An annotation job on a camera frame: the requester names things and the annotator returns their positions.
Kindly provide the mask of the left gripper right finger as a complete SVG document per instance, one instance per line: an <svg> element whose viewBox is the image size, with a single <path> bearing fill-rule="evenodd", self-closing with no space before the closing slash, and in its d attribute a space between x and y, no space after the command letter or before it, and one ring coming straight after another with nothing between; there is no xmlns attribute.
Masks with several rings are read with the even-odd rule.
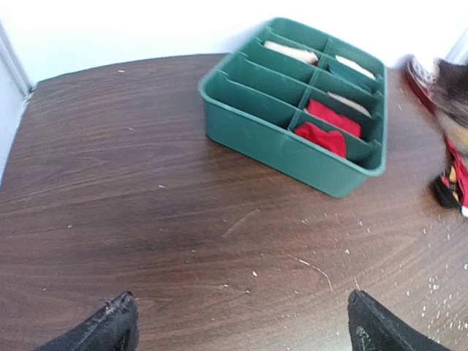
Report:
<svg viewBox="0 0 468 351"><path fill-rule="evenodd" d="M354 350L449 351L447 347L411 328L362 290L350 293L347 311Z"/></svg>

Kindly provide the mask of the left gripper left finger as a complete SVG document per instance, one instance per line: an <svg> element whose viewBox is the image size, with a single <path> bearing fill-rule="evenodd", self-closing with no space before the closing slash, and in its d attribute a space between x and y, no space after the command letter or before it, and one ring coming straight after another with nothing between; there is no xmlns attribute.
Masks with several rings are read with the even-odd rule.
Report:
<svg viewBox="0 0 468 351"><path fill-rule="evenodd" d="M38 350L136 350L138 311L134 295L123 292L79 325L38 346Z"/></svg>

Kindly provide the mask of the red snowflake sock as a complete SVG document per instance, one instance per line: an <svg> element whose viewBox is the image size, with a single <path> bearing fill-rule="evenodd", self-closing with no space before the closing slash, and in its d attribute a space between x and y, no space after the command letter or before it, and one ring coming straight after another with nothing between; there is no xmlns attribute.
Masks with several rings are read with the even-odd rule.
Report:
<svg viewBox="0 0 468 351"><path fill-rule="evenodd" d="M307 122L294 129L294 133L337 156L342 158L346 157L347 144L343 134L339 131L326 132L312 123Z"/></svg>

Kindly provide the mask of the green compartment tray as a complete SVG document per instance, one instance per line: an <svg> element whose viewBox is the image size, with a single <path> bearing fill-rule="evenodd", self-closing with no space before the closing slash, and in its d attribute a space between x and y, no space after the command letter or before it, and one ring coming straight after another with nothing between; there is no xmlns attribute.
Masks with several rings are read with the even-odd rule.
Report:
<svg viewBox="0 0 468 351"><path fill-rule="evenodd" d="M265 41L315 53L306 64L269 50ZM328 71L340 64L335 55L372 72L371 91ZM386 166L388 89L385 65L375 56L318 29L288 18L273 18L237 51L223 58L199 83L204 101L205 132L213 141L270 166L331 197L344 197ZM330 97L346 97L371 117ZM361 126L361 138L305 111L313 99ZM296 135L304 123L339 131L347 144L345 158Z"/></svg>

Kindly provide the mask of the brown argyle sock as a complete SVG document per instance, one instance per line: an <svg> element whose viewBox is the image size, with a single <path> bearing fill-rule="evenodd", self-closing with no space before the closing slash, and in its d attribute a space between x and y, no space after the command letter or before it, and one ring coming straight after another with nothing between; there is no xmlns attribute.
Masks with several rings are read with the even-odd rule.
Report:
<svg viewBox="0 0 468 351"><path fill-rule="evenodd" d="M460 150L467 148L467 65L440 59L431 97L447 137Z"/></svg>

